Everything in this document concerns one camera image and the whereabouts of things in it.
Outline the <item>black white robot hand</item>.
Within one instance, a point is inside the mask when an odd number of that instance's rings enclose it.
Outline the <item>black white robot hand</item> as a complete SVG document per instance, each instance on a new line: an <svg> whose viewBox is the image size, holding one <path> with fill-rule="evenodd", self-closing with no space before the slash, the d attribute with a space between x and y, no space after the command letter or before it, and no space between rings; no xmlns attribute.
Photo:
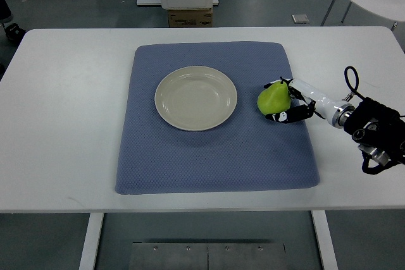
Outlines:
<svg viewBox="0 0 405 270"><path fill-rule="evenodd" d="M289 88L290 108L281 113L264 115L268 120L288 124L317 115L333 127L342 128L344 115L354 110L348 102L333 100L302 80L283 79L287 81Z"/></svg>

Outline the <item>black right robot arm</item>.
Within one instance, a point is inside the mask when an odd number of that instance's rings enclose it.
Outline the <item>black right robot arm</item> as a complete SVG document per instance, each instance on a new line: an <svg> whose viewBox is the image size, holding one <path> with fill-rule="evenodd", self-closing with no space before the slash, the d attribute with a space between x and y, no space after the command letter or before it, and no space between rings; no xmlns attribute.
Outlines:
<svg viewBox="0 0 405 270"><path fill-rule="evenodd" d="M398 111L366 97L358 107L346 104L338 111L335 126L358 144L364 173L377 175L404 164L404 120Z"/></svg>

